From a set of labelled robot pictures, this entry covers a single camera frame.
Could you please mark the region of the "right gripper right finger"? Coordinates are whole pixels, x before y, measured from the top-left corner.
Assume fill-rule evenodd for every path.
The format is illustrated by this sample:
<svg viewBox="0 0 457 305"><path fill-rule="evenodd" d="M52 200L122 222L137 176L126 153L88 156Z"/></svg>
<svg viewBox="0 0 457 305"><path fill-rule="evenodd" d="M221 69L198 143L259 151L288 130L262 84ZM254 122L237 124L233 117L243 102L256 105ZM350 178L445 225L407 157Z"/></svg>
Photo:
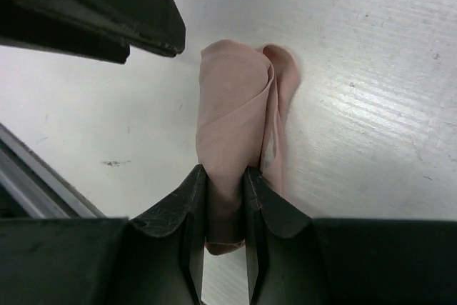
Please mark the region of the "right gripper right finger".
<svg viewBox="0 0 457 305"><path fill-rule="evenodd" d="M311 218L243 175L251 304L454 304L456 223Z"/></svg>

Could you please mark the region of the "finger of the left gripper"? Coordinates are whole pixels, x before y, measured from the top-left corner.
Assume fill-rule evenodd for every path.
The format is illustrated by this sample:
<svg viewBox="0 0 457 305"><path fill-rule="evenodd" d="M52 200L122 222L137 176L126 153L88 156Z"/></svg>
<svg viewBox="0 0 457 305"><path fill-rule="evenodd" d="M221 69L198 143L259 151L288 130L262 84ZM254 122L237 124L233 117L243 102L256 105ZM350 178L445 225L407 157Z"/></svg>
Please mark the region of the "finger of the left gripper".
<svg viewBox="0 0 457 305"><path fill-rule="evenodd" d="M185 49L174 0L1 0L1 44L124 64L131 47Z"/></svg>

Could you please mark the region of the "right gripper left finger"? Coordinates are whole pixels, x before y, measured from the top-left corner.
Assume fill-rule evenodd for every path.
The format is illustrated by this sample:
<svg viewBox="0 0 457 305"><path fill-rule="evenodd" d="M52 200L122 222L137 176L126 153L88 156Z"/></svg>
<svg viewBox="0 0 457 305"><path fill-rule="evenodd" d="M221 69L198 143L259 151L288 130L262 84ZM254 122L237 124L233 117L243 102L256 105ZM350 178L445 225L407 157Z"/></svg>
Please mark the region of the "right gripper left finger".
<svg viewBox="0 0 457 305"><path fill-rule="evenodd" d="M3 304L199 304L206 172L134 219L4 219Z"/></svg>

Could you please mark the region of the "pink underwear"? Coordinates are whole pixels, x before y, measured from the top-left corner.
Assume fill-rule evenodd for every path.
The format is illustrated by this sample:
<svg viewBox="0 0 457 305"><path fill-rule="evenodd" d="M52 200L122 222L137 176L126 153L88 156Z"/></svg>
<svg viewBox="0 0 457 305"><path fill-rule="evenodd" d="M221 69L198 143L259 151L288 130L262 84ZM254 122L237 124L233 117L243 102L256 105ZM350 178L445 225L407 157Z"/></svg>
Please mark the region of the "pink underwear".
<svg viewBox="0 0 457 305"><path fill-rule="evenodd" d="M286 119L301 81L282 46L257 49L232 40L201 52L196 155L209 178L205 246L218 256L245 242L241 180L260 170L278 194L286 190Z"/></svg>

